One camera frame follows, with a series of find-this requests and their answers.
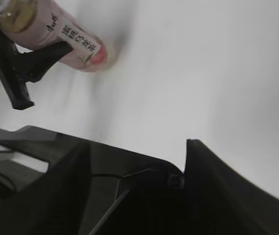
black plastic part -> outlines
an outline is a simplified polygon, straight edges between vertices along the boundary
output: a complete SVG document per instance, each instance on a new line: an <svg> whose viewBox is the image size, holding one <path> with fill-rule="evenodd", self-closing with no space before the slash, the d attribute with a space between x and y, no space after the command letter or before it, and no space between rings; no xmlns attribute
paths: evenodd
<svg viewBox="0 0 279 235"><path fill-rule="evenodd" d="M0 235L279 235L279 199L200 141L187 142L184 173L160 159L63 134L55 142L10 143L48 161L67 154L0 203Z"/></svg>
<svg viewBox="0 0 279 235"><path fill-rule="evenodd" d="M38 51L21 54L15 44L0 30L0 80L12 107L24 110L34 106L26 82L38 82L62 57L73 51L66 42L59 42Z"/></svg>

bottle label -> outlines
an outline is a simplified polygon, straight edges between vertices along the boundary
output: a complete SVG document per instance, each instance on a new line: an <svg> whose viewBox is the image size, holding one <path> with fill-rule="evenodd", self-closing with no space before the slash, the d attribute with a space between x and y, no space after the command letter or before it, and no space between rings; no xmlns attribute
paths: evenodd
<svg viewBox="0 0 279 235"><path fill-rule="evenodd" d="M94 38L68 19L63 19L62 30L58 36L77 51L78 57L84 63L89 61L101 49L101 45Z"/></svg>

white table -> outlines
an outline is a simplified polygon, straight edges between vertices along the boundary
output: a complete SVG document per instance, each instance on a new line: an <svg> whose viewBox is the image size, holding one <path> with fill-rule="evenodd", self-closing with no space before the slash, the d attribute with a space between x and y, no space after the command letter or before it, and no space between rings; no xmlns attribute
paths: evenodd
<svg viewBox="0 0 279 235"><path fill-rule="evenodd" d="M68 0L58 0L69 5ZM186 139L279 197L279 0L72 0L85 28L117 45L95 74L54 66L0 127L35 125L165 159Z"/></svg>

bottle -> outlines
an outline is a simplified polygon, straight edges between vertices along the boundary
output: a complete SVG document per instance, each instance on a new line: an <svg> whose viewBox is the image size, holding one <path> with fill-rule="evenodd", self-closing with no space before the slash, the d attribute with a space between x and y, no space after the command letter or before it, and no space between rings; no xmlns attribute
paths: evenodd
<svg viewBox="0 0 279 235"><path fill-rule="evenodd" d="M54 0L0 0L0 28L16 44L37 50L60 41L73 51L60 62L84 72L108 68L113 56Z"/></svg>

white surface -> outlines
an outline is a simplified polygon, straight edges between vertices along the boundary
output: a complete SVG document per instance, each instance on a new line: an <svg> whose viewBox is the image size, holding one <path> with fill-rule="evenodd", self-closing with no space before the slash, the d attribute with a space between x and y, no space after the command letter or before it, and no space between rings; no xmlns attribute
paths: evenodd
<svg viewBox="0 0 279 235"><path fill-rule="evenodd" d="M62 6L68 0L58 1ZM68 11L121 49L106 72L56 65L0 127L35 125L184 169L200 139L279 197L279 0L73 0Z"/></svg>

